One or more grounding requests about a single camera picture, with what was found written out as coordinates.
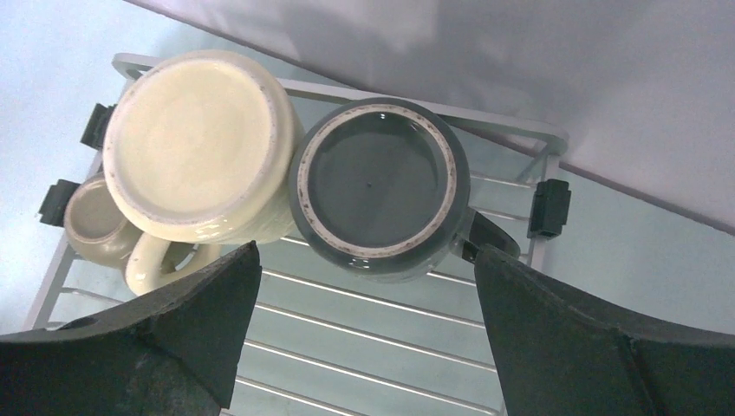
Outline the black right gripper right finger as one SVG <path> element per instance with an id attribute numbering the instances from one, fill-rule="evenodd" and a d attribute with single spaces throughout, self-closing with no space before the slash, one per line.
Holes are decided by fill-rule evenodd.
<path id="1" fill-rule="evenodd" d="M 509 414 L 733 414 L 732 335 L 625 309 L 491 246 L 474 274 Z"/>

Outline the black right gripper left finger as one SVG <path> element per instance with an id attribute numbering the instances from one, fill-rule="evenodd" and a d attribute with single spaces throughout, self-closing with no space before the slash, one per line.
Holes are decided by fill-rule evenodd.
<path id="1" fill-rule="evenodd" d="M 249 242 L 60 328 L 4 335 L 2 414 L 220 414 L 231 406 L 261 277 Z"/>

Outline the cream beige mug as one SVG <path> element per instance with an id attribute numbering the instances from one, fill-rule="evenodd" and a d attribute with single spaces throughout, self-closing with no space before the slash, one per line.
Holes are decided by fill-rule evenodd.
<path id="1" fill-rule="evenodd" d="M 128 288 L 142 296 L 215 262 L 226 245 L 292 232 L 288 174 L 303 135 L 284 87 L 244 55 L 193 51 L 135 81 L 102 151 L 107 188 L 142 232 Z"/>

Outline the dark grey mug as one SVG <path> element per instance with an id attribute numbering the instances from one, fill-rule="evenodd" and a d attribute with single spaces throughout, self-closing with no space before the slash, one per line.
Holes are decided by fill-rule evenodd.
<path id="1" fill-rule="evenodd" d="M 459 138 L 436 113 L 372 98 L 313 126 L 289 172 L 299 233 L 324 260 L 384 283 L 412 280 L 448 255 L 474 263 L 517 241 L 470 205 L 471 170 Z"/>

